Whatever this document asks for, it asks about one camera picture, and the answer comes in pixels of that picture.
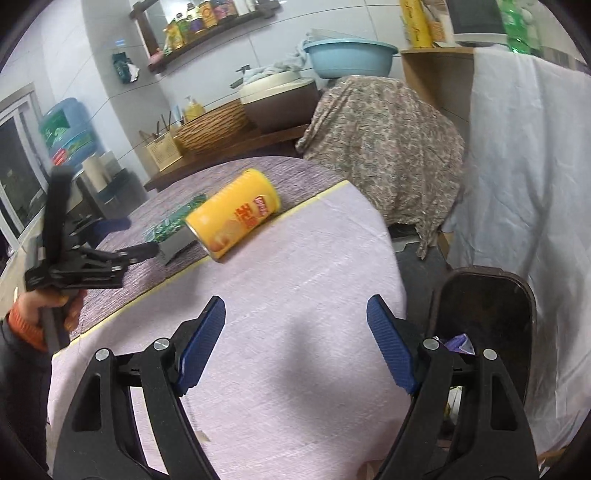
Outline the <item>left hand yellow nails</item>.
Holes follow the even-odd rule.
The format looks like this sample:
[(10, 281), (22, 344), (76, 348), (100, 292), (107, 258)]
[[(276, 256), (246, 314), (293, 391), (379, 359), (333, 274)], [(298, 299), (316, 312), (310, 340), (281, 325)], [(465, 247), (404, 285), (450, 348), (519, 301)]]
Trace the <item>left hand yellow nails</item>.
[(42, 310), (58, 309), (63, 312), (67, 307), (64, 328), (72, 332), (79, 324), (79, 318), (87, 296), (86, 290), (79, 290), (73, 298), (58, 292), (55, 289), (41, 289), (21, 294), (13, 305), (13, 311), (28, 325), (40, 326), (40, 313)]

